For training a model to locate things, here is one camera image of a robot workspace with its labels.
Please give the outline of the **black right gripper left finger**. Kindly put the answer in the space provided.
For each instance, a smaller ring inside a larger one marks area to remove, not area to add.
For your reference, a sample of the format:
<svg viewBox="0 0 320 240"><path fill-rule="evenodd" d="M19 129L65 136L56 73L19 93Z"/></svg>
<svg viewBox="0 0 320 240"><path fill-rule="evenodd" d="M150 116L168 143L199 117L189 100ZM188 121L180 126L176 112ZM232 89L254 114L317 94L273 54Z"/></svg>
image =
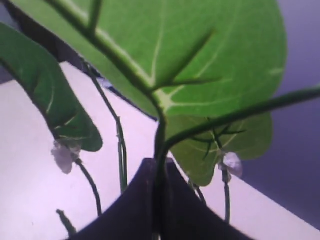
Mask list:
<svg viewBox="0 0 320 240"><path fill-rule="evenodd" d="M156 161L142 160L121 196L70 240L151 240Z"/></svg>

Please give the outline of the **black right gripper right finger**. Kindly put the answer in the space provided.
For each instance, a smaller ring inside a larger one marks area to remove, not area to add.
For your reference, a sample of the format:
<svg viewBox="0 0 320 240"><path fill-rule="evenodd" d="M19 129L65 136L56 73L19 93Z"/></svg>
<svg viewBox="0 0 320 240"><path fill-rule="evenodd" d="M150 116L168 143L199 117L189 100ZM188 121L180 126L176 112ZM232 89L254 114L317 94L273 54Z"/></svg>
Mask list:
<svg viewBox="0 0 320 240"><path fill-rule="evenodd" d="M201 202L167 158L161 185L159 233L162 240L251 240Z"/></svg>

